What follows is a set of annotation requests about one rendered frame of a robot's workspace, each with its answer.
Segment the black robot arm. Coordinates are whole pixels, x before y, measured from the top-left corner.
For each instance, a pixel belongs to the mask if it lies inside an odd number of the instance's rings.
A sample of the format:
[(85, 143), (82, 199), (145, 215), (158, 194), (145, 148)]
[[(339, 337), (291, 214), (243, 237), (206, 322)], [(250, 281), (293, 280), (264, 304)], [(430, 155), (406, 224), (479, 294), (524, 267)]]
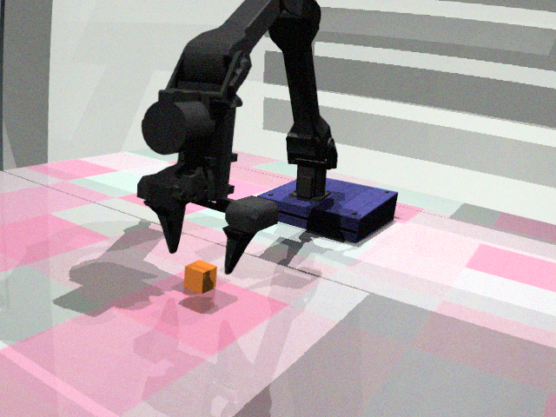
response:
[[(142, 119), (142, 137), (160, 155), (233, 146), (236, 94), (252, 68), (250, 54), (268, 30), (283, 53), (294, 125), (288, 132), (288, 164), (297, 165), (289, 196), (321, 202), (327, 169), (338, 151), (318, 107), (312, 42), (321, 8), (315, 0), (245, 0), (218, 28), (188, 41), (165, 89)], [(204, 159), (206, 161), (204, 161)], [(327, 159), (327, 160), (326, 160)], [(208, 158), (177, 160), (146, 180), (152, 205), (169, 211), (215, 195)]]

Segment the orange block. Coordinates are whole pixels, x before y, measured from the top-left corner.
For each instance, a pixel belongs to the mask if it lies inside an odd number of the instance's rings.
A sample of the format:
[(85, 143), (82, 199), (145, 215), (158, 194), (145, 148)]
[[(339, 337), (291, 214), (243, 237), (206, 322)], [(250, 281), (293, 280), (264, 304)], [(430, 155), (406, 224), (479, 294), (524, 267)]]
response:
[(204, 294), (216, 287), (216, 266), (204, 261), (194, 261), (185, 266), (183, 287)]

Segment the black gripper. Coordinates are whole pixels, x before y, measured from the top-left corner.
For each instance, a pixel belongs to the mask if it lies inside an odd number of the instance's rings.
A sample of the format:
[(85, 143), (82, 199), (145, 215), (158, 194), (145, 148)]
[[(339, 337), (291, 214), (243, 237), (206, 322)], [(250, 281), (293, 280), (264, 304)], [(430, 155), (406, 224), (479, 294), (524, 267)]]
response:
[[(207, 167), (211, 167), (212, 170), (215, 195), (209, 199), (202, 198), (194, 204), (225, 213), (228, 226), (222, 228), (227, 236), (224, 274), (230, 275), (255, 234), (278, 223), (279, 209), (275, 202), (254, 195), (237, 200), (228, 198), (228, 195), (234, 194), (235, 191), (235, 185), (229, 184), (230, 165), (237, 162), (238, 156), (232, 152), (232, 147), (191, 149), (178, 153), (177, 160), (195, 165), (200, 156), (208, 158)], [(137, 183), (136, 197), (144, 199), (144, 205), (157, 214), (169, 252), (173, 254), (178, 249), (187, 205), (179, 211), (169, 211), (164, 207), (152, 205), (146, 183), (151, 176), (145, 175)]]

